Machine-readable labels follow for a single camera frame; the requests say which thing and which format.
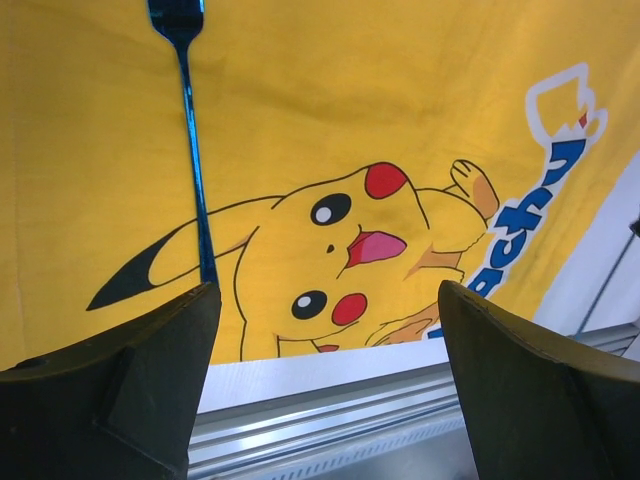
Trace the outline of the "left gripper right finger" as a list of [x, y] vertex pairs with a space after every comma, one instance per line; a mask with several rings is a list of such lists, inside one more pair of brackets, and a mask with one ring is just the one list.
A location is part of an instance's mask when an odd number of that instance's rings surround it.
[[636, 479], [639, 365], [444, 281], [438, 306], [482, 479]]

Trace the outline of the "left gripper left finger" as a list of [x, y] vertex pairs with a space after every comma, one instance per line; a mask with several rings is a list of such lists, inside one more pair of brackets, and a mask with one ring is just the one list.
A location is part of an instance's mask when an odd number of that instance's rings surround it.
[[2, 478], [186, 478], [220, 310], [199, 285], [2, 371]]

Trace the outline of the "yellow Pikachu cloth placemat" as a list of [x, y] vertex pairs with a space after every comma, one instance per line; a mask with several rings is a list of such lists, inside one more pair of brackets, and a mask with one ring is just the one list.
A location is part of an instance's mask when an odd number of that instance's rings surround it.
[[[432, 340], [451, 280], [567, 328], [639, 151], [635, 1], [209, 1], [189, 50], [216, 364]], [[1, 364], [199, 281], [181, 76], [142, 1], [1, 5]]]

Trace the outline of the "blue metal fork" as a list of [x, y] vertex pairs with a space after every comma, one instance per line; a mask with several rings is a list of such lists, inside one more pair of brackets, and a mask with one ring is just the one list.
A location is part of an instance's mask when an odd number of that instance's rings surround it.
[[176, 53], [194, 184], [200, 278], [202, 283], [217, 284], [189, 66], [189, 47], [204, 26], [205, 3], [198, 0], [148, 0], [147, 11], [153, 29], [172, 45]]

